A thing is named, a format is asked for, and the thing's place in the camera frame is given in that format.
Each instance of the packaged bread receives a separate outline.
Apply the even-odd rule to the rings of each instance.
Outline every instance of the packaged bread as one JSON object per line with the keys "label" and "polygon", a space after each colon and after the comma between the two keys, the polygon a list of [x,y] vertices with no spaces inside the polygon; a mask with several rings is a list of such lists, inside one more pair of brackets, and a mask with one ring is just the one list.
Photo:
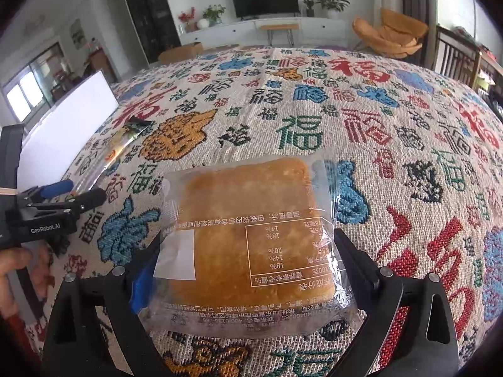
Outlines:
{"label": "packaged bread", "polygon": [[272,337],[312,332],[351,305],[326,172],[323,163],[313,170],[313,158],[168,178],[175,212],[154,272],[151,322],[209,337]]}

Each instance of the snack packet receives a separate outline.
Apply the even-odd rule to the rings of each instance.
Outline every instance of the snack packet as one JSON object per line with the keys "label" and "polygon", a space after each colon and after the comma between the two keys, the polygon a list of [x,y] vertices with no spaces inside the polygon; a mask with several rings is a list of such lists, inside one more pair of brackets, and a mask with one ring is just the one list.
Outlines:
{"label": "snack packet", "polygon": [[222,338],[312,333],[358,318],[333,241],[321,154],[165,175],[147,330]]}
{"label": "snack packet", "polygon": [[92,190],[101,175],[119,158],[120,154],[149,126],[150,120],[141,120],[135,116],[129,118],[117,132],[114,133],[108,145],[97,154],[94,164],[79,180],[71,191],[76,196]]}

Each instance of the nutrition label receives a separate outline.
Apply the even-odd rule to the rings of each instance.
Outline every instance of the nutrition label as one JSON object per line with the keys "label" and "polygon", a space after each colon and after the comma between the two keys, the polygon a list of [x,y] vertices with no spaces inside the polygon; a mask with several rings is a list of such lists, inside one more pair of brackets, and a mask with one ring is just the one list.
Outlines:
{"label": "nutrition label", "polygon": [[246,226],[246,243],[252,287],[299,282],[323,286],[331,275],[328,265],[331,248],[325,227],[331,223],[322,217],[269,222]]}

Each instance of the bed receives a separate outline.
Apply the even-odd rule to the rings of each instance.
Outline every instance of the bed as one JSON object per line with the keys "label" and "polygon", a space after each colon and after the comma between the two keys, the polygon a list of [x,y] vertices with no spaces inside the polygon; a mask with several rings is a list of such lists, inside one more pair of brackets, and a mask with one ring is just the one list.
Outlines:
{"label": "bed", "polygon": [[[46,316],[67,272],[88,277],[127,263],[162,226],[163,172],[326,150],[343,178],[337,220],[378,266],[402,276],[437,272],[455,320],[460,364],[503,308],[503,127],[467,86],[432,71],[357,52],[235,48],[142,72],[114,86],[118,110],[65,178],[78,180],[130,116],[154,124],[104,179],[107,201],[84,214],[54,254]],[[401,329],[400,309],[376,368]],[[128,366],[107,321],[119,368]],[[46,319],[29,327],[43,346]],[[168,367],[204,373],[321,377],[354,337],[344,321],[308,336],[212,340],[152,333]]]}

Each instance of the wooden railing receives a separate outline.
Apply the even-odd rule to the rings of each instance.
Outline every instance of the wooden railing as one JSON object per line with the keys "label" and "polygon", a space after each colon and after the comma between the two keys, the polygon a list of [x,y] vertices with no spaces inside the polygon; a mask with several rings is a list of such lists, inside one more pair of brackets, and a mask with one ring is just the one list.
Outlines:
{"label": "wooden railing", "polygon": [[503,77],[503,68],[477,45],[437,25],[433,70],[475,90],[481,69],[496,82],[500,76]]}

